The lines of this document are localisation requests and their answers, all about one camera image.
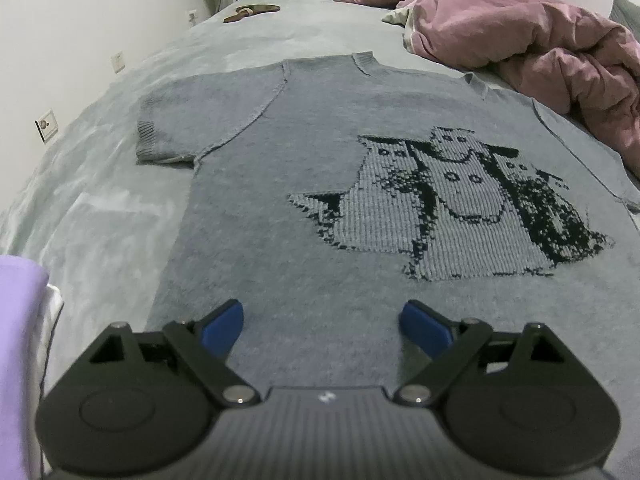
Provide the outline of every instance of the silver bolt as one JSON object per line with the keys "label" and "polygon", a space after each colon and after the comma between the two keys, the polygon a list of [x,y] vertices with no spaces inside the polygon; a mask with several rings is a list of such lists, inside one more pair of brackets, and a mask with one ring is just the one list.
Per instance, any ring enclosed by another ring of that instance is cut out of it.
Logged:
{"label": "silver bolt", "polygon": [[222,396],[225,397],[225,400],[228,400],[228,402],[245,404],[255,397],[255,390],[250,386],[244,386],[244,384],[236,384],[236,386],[225,388]]}
{"label": "silver bolt", "polygon": [[431,390],[421,384],[408,384],[400,389],[400,398],[412,404],[421,404],[429,400]]}

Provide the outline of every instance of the gray shirt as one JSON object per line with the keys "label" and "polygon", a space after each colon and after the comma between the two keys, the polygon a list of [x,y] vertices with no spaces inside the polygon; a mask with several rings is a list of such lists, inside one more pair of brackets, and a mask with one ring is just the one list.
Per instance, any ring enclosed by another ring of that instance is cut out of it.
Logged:
{"label": "gray shirt", "polygon": [[617,154],[530,98],[370,53],[195,76],[144,102],[139,160],[194,163],[148,328],[228,298],[228,363],[272,384],[395,388],[417,298],[545,322],[640,421],[636,200]]}

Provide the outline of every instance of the wall outlet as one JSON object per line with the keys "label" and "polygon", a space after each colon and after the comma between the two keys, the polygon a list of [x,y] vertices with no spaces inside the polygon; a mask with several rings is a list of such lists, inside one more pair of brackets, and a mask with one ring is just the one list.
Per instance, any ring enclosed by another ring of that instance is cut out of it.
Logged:
{"label": "wall outlet", "polygon": [[122,51],[111,56],[111,65],[116,74],[124,69],[124,54]]}
{"label": "wall outlet", "polygon": [[47,142],[58,132],[58,122],[53,115],[53,110],[49,110],[36,121],[36,128],[38,129],[42,142]]}
{"label": "wall outlet", "polygon": [[198,9],[187,10],[187,21],[191,23],[191,27],[198,22]]}

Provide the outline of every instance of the mattress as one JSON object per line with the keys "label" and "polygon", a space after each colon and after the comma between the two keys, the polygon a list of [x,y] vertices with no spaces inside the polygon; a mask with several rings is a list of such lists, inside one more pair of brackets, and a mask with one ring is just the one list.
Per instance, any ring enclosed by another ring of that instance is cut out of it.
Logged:
{"label": "mattress", "polygon": [[[122,73],[47,150],[18,200],[0,217],[0,251],[41,263],[65,306],[50,345],[49,390],[104,327],[142,330],[186,208],[193,169],[136,160],[140,99],[164,82],[283,59],[373,51],[385,65],[462,73],[409,54],[385,9],[331,0],[240,0],[277,13],[211,19]],[[480,73],[491,86],[497,77]]]}

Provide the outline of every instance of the pink blanket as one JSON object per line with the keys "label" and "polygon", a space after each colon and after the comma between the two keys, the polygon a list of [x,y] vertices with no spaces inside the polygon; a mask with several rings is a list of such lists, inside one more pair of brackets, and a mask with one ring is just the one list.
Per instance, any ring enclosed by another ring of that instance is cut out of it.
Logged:
{"label": "pink blanket", "polygon": [[559,0],[335,0],[414,4],[414,54],[490,65],[517,91],[572,113],[640,176],[640,44],[625,27]]}

